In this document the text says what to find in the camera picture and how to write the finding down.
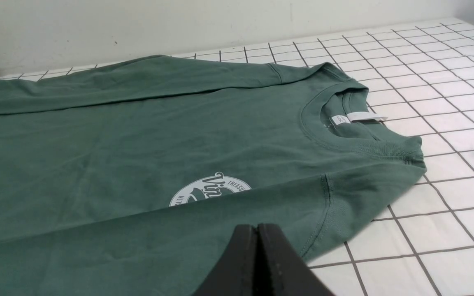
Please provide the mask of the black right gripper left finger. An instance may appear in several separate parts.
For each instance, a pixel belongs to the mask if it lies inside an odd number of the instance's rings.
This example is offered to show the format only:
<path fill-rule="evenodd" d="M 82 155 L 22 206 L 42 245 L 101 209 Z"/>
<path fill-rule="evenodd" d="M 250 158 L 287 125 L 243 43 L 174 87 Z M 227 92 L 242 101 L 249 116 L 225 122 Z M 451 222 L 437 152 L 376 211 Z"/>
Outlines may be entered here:
<path fill-rule="evenodd" d="M 195 296 L 252 296 L 257 253 L 257 230 L 237 225 L 229 244 Z"/>

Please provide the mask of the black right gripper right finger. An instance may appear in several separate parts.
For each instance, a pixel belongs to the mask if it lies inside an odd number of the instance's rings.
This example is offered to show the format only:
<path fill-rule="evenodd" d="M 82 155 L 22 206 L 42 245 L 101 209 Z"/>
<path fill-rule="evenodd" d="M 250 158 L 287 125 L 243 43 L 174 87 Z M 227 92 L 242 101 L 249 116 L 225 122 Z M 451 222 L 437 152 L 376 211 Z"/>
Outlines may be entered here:
<path fill-rule="evenodd" d="M 333 296 L 310 271 L 281 228 L 258 225 L 259 296 Z"/>

